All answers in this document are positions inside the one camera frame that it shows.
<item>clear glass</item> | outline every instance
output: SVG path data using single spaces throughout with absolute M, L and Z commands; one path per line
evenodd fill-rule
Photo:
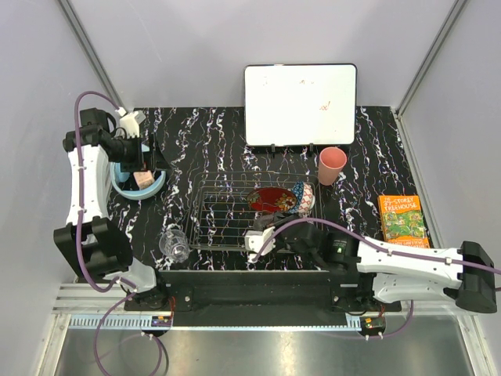
M 188 239 L 181 230 L 167 230 L 160 237 L 160 251 L 173 262 L 183 262 L 187 260 L 191 250 L 188 246 Z

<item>white wall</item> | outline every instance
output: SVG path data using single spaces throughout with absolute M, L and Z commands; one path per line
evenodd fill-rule
M 501 2 L 471 1 L 405 126 L 445 245 L 475 240 L 501 267 Z M 482 317 L 501 370 L 501 313 Z
M 453 0 L 72 0 L 127 107 L 242 106 L 243 69 L 354 63 L 397 106 Z
M 22 376 L 73 276 L 52 240 L 70 205 L 62 140 L 76 96 L 102 88 L 53 0 L 0 2 L 0 50 L 0 374 Z

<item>whiteboard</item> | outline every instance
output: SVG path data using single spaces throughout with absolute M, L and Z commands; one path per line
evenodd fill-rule
M 244 76 L 247 144 L 293 146 L 353 142 L 355 65 L 249 66 Z

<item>plastic cup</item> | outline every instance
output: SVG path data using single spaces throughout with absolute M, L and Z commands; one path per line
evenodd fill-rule
M 339 147 L 326 147 L 320 152 L 319 182 L 324 186 L 333 184 L 348 158 Z
M 185 233 L 181 230 L 167 230 L 160 237 L 160 251 L 173 262 L 187 260 L 191 250 Z

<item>metal floor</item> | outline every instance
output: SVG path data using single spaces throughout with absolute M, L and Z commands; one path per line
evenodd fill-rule
M 403 324 L 388 318 L 388 330 Z M 134 334 L 102 331 L 99 353 Z M 101 375 L 92 355 L 93 330 L 68 331 L 56 372 L 58 376 Z M 356 336 L 352 333 L 335 335 Z M 171 331 L 166 345 L 169 376 L 388 376 L 472 375 L 473 371 L 455 319 L 418 316 L 405 332 L 371 342 L 333 338 L 316 332 Z M 107 371 L 120 376 L 150 374 L 157 347 L 145 338 L 124 343 L 103 359 Z M 162 362 L 157 375 L 165 374 Z

